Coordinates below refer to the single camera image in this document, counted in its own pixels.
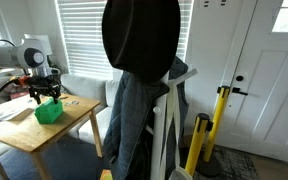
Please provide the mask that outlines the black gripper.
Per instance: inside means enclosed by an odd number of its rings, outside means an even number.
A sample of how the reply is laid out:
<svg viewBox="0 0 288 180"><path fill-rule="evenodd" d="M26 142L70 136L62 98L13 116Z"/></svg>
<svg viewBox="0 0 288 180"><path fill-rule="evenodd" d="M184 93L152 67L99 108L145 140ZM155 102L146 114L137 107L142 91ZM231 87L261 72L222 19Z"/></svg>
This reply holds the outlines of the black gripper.
<svg viewBox="0 0 288 180"><path fill-rule="evenodd" d="M56 75L42 76L22 76L19 82L29 88L31 97L34 97L37 104L41 104L40 95L53 97L54 104L58 103L58 97L61 95L61 82Z"/></svg>

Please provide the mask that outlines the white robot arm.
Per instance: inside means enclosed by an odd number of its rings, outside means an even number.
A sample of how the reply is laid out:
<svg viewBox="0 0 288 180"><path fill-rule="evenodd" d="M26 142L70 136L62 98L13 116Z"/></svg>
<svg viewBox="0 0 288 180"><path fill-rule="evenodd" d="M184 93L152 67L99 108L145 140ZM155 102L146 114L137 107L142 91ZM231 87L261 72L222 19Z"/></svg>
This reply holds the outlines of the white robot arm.
<svg viewBox="0 0 288 180"><path fill-rule="evenodd" d="M39 40L25 39L19 46L0 46L0 69L7 68L31 69L32 75L18 77L14 83L27 87L38 104L41 103L41 95L49 96L55 104L58 103L61 95L59 69L49 66Z"/></svg>

